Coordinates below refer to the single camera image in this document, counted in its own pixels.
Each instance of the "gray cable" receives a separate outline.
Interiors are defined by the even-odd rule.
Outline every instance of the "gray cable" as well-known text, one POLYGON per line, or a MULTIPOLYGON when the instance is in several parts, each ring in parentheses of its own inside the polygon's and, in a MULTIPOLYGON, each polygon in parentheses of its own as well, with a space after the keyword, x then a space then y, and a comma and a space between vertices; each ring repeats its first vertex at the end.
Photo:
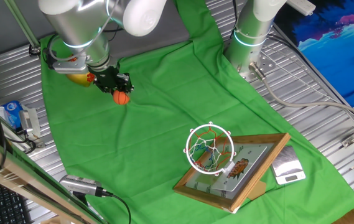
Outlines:
POLYGON ((351 111, 352 113, 354 113, 354 108, 351 108, 349 106, 345 106, 341 103, 334 103, 334 102, 312 102, 312 103, 288 103, 286 101, 283 101, 281 99, 279 99, 275 93, 272 91, 271 87, 269 86, 268 82, 264 79, 263 80, 264 86, 267 88, 269 94, 271 94, 271 96, 280 104, 283 104, 285 106, 290 106, 290 107, 306 107, 306 106, 321 106, 321 105, 325 105, 325 106, 336 106, 342 109, 346 109, 351 111))
POLYGON ((77 54, 72 55, 72 56, 67 57, 67 58, 58 58, 58 57, 55 56, 54 53, 52 52, 52 46, 54 46, 54 44, 53 44, 53 43, 54 43, 54 40, 59 37, 59 36, 57 36, 57 37, 55 37, 54 40, 52 40, 52 41, 50 42, 50 45, 49 45, 49 47, 48 47, 48 49, 49 49, 49 51, 50 51, 51 57, 53 57, 55 60, 58 60, 58 61, 69 61, 69 60, 71 60, 71 59, 73 59, 73 58, 75 58, 75 57, 80 56, 83 52, 85 52, 89 47, 91 47, 91 45, 92 45, 92 44, 97 40, 97 38, 99 38, 99 36, 102 34, 102 32, 103 32, 103 30, 105 29, 106 25, 108 25, 108 23, 109 23, 109 21, 110 21, 112 15, 113 15, 114 9, 116 9, 116 5, 117 5, 117 3, 119 3, 119 1, 120 1, 120 0, 116 0, 116 2, 115 2, 114 5, 113 5, 112 11, 109 13, 109 17, 108 17, 108 19, 106 20, 105 24, 103 24, 103 26, 101 27, 101 30, 97 33, 97 35, 94 37, 94 39, 92 39, 91 43, 88 44, 82 51, 79 51, 77 54))

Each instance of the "framed picture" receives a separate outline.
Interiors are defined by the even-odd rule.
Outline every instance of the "framed picture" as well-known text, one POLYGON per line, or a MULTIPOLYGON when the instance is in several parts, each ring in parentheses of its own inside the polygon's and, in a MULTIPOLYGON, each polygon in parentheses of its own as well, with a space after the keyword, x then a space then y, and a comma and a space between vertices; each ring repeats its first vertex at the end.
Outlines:
MULTIPOLYGON (((193 167, 174 187, 178 194, 231 213, 237 212, 241 204, 254 189, 273 160, 290 140, 289 134, 264 134, 232 137, 236 156, 234 168, 228 174, 207 175, 193 167)), ((217 139, 215 147, 223 145, 228 151, 225 138, 217 139)), ((205 166, 212 159, 212 152, 206 150, 198 159, 205 166)))

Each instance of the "hoop rim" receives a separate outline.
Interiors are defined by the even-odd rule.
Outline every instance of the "hoop rim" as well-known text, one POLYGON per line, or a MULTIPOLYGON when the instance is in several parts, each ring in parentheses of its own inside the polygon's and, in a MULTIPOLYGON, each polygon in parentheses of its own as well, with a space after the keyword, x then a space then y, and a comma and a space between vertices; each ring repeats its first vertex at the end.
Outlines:
POLYGON ((199 127, 195 128, 193 131, 190 132, 189 136, 188 136, 188 139, 187 139, 187 143, 185 145, 185 153, 187 155, 187 158, 188 158, 188 161, 190 163, 190 165, 197 171, 203 173, 203 174, 208 174, 208 175, 217 175, 221 172, 226 172, 226 170, 224 168, 221 168, 220 170, 218 171, 214 171, 214 172, 207 172, 207 171, 203 171, 199 168, 197 168, 197 166, 192 162, 192 160, 190 159, 190 155, 189 155, 189 140, 192 138, 193 134, 199 130, 200 128, 206 128, 206 127, 213 127, 213 128, 218 128, 219 130, 221 130, 229 139, 229 142, 231 143, 231 157, 230 157, 230 162, 233 160, 233 157, 235 156, 235 147, 233 145, 233 141, 232 141, 232 138, 229 134, 228 131, 225 131, 225 129, 223 129, 222 127, 218 126, 218 125, 215 125, 213 124, 212 122, 209 122, 208 124, 203 124, 203 125, 200 125, 199 127))

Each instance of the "basketball net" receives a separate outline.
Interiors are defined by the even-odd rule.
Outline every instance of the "basketball net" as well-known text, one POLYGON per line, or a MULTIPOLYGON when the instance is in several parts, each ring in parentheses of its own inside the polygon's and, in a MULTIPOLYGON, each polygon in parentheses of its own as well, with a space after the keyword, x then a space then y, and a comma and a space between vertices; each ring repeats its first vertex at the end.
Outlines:
POLYGON ((195 129, 191 129, 190 132, 184 153, 186 153, 190 165, 194 169, 203 174, 214 175, 219 175, 220 172, 230 171, 234 166, 232 160, 236 152, 229 131, 225 131, 223 128, 210 122, 195 129), (222 133, 217 134, 214 129, 218 129, 222 131, 222 133), (223 144, 218 144, 217 141, 219 141, 219 138, 223 135, 227 138, 225 138, 223 144), (193 137, 196 138, 196 141, 192 145, 193 137), (225 147, 227 140, 229 140, 230 146, 225 147), (222 146, 222 150, 217 148, 217 144, 222 146), (198 156, 195 156, 195 153, 203 154, 204 152, 210 153, 209 159, 203 162, 197 161, 198 156))

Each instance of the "basketball hoop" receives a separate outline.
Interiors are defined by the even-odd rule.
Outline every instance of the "basketball hoop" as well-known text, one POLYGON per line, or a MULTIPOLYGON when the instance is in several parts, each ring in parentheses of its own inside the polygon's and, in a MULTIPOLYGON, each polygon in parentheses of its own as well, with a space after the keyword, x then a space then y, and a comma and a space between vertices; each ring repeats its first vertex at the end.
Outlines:
POLYGON ((230 170, 235 165, 235 163, 233 162, 233 156, 236 155, 230 134, 231 133, 229 131, 225 131, 223 128, 213 124, 212 122, 209 122, 208 124, 203 124, 195 129, 191 129, 184 149, 184 153, 186 153, 190 165, 195 170, 208 175, 218 176, 221 172, 230 172, 230 170), (196 133, 197 131, 203 128, 206 129, 207 127, 208 130, 204 131, 202 134, 196 133), (222 133, 217 135, 217 133, 212 130, 212 128, 217 128, 222 131, 222 133), (227 136, 226 139, 230 142, 230 150, 229 147, 225 149, 226 139, 222 144, 222 150, 217 149, 216 140, 224 134, 227 136), (195 144, 191 146, 192 137, 194 136, 197 138, 197 140, 195 144), (193 158, 193 155, 195 154, 195 152, 201 151, 203 149, 205 150, 205 152, 210 153, 210 158, 205 162, 196 161, 193 158))

